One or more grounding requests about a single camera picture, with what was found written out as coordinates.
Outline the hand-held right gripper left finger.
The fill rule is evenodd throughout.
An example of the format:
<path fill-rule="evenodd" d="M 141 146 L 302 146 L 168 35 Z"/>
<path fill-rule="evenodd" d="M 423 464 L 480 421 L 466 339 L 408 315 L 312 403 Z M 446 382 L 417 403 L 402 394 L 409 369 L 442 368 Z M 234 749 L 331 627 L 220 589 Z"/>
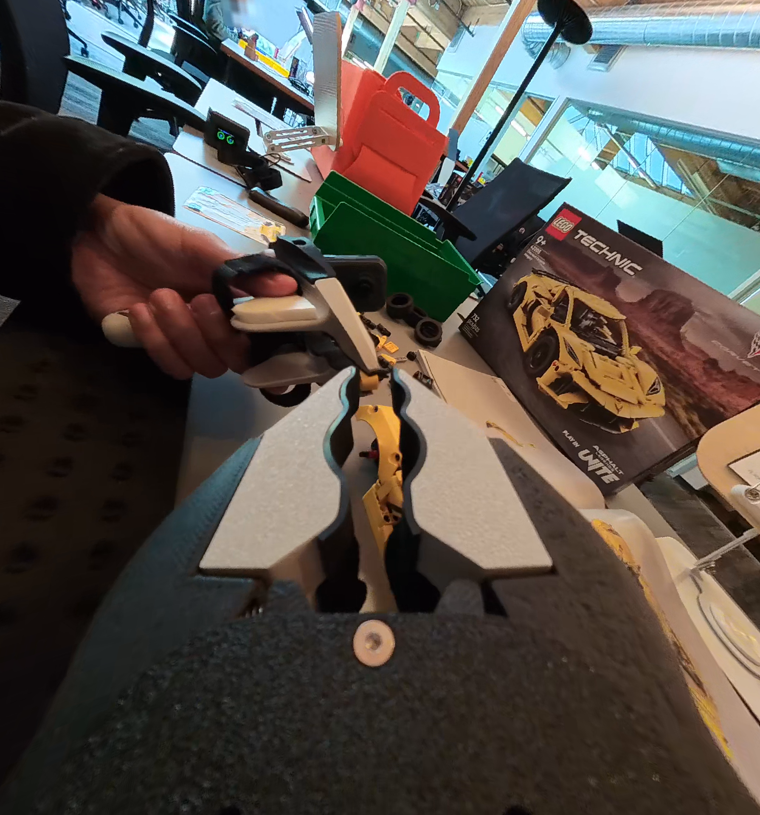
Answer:
<path fill-rule="evenodd" d="M 350 489 L 360 374 L 335 374 L 258 439 L 199 562 L 203 575 L 296 584 L 310 601 L 348 571 L 356 577 Z"/>

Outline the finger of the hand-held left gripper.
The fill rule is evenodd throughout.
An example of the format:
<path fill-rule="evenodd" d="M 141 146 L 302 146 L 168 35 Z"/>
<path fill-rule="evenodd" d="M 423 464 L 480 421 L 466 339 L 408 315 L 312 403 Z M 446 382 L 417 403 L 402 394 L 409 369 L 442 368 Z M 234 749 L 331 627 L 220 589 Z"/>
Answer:
<path fill-rule="evenodd" d="M 343 369 L 323 356 L 310 353 L 275 354 L 241 374 L 245 385 L 258 390 L 286 391 L 296 385 L 323 385 Z"/>
<path fill-rule="evenodd" d="M 320 295 L 330 312 L 324 331 L 336 340 L 345 355 L 363 372 L 369 375 L 377 373 L 379 366 L 375 344 L 341 283 L 336 278 L 321 280 Z"/>

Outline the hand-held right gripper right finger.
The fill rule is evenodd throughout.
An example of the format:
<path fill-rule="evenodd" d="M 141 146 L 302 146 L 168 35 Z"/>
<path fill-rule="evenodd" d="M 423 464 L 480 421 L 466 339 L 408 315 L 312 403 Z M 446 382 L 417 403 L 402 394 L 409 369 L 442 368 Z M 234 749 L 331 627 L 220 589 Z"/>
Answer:
<path fill-rule="evenodd" d="M 403 514 L 389 538 L 396 604 L 438 604 L 474 585 L 551 574 L 554 564 L 487 435 L 406 372 L 390 380 L 400 420 Z"/>

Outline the instruction booklet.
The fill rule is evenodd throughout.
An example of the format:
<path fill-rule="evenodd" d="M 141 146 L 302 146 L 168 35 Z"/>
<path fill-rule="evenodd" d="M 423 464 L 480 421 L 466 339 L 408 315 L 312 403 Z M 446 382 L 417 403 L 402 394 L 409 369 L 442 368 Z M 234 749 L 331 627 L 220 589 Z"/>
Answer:
<path fill-rule="evenodd" d="M 438 394 L 481 428 L 491 440 L 506 443 L 597 531 L 606 532 L 630 555 L 644 584 L 659 602 L 665 621 L 691 660 L 712 703 L 709 722 L 720 728 L 720 745 L 760 802 L 760 624 L 721 581 L 721 566 L 740 575 L 743 562 L 756 565 L 732 546 L 709 544 L 696 555 L 636 488 L 630 497 L 604 499 L 597 487 L 566 460 L 539 431 L 500 379 L 487 372 L 425 351 L 419 362 Z"/>

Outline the yellow curved panel piece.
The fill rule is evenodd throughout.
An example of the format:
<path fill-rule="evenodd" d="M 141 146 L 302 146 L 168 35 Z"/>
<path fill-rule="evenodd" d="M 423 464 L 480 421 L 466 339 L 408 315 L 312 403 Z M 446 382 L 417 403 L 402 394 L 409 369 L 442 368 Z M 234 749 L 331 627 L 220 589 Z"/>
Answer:
<path fill-rule="evenodd" d="M 354 419 L 365 422 L 375 434 L 371 450 L 360 451 L 359 456 L 377 464 L 377 480 L 390 481 L 401 469 L 400 419 L 393 407 L 363 405 L 357 408 Z"/>

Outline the person's left hand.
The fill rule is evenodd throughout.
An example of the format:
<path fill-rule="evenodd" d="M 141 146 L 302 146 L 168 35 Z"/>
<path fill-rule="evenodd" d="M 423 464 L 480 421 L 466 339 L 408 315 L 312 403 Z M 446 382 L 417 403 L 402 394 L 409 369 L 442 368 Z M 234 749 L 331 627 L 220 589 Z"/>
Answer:
<path fill-rule="evenodd" d="M 241 255 L 208 230 L 100 194 L 73 242 L 72 282 L 95 320 L 126 311 L 162 372 L 213 379 L 249 367 L 250 339 L 211 291 L 213 271 Z"/>

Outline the pile of black yellow bricks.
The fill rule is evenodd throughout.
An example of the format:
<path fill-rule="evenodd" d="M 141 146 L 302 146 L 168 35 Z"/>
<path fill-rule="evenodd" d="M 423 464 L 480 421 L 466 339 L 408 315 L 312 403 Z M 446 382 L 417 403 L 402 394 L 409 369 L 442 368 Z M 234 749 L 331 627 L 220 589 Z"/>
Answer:
<path fill-rule="evenodd" d="M 401 370 L 407 372 L 430 391 L 435 394 L 439 393 L 435 376 L 426 359 L 426 348 L 415 344 L 411 347 L 402 347 L 400 345 L 401 336 L 397 336 L 382 323 L 371 320 L 364 313 L 359 312 L 358 316 L 376 347 L 379 370 L 375 374 L 378 374 L 381 380 L 378 388 L 390 381 L 392 372 Z"/>

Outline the green plastic bin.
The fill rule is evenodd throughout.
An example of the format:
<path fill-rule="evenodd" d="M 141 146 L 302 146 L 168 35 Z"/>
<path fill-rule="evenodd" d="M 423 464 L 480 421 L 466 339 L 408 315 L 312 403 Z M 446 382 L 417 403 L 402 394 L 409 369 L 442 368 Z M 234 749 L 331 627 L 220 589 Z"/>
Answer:
<path fill-rule="evenodd" d="M 384 260 L 387 292 L 407 293 L 434 320 L 446 321 L 482 283 L 451 243 L 335 171 L 312 200 L 310 231 L 326 255 Z"/>

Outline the orange paper bag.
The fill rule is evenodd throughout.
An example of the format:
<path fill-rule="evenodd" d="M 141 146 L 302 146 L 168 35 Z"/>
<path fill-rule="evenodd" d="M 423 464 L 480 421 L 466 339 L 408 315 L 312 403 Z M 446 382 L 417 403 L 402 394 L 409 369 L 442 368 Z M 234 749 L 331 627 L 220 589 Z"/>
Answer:
<path fill-rule="evenodd" d="M 446 154 L 438 98 L 406 71 L 385 77 L 344 59 L 341 74 L 341 144 L 314 147 L 315 163 L 410 216 Z"/>

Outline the clear plastic packet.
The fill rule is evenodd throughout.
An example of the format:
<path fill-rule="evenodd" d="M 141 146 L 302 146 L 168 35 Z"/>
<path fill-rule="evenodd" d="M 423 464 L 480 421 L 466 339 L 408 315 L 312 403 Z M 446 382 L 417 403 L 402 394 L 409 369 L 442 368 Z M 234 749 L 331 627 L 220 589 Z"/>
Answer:
<path fill-rule="evenodd" d="M 196 188 L 183 208 L 238 235 L 268 246 L 286 236 L 286 226 L 206 186 Z"/>

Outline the black device with green lights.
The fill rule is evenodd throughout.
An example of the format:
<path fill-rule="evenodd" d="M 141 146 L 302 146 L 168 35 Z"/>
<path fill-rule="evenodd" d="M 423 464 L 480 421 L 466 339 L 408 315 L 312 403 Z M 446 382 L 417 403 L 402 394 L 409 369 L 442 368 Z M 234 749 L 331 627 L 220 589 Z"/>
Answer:
<path fill-rule="evenodd" d="M 227 166 L 242 166 L 248 160 L 250 130 L 220 112 L 208 109 L 203 126 L 206 146 Z"/>

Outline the white board document stand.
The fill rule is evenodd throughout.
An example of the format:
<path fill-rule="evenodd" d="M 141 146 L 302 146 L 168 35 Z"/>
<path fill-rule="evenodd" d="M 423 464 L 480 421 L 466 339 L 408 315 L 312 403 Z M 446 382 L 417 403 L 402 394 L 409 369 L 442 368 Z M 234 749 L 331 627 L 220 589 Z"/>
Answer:
<path fill-rule="evenodd" d="M 335 151 L 341 147 L 342 33 L 343 23 L 336 11 L 313 18 L 314 125 L 266 131 L 262 137 L 266 156 L 278 158 L 296 150 L 326 147 Z"/>

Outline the toy car set box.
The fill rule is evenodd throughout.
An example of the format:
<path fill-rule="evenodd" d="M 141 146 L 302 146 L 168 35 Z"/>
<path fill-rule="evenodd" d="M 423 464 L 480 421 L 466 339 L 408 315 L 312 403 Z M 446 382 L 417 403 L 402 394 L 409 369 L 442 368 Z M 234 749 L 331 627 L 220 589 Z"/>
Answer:
<path fill-rule="evenodd" d="M 568 203 L 460 332 L 603 495 L 760 403 L 760 315 Z"/>

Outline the silver ventilation duct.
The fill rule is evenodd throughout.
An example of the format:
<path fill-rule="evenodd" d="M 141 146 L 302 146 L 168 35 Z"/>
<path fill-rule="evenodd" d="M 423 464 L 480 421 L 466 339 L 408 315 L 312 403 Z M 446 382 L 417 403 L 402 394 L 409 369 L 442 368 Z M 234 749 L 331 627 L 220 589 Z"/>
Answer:
<path fill-rule="evenodd" d="M 760 2 L 598 6 L 587 15 L 593 45 L 760 51 Z"/>

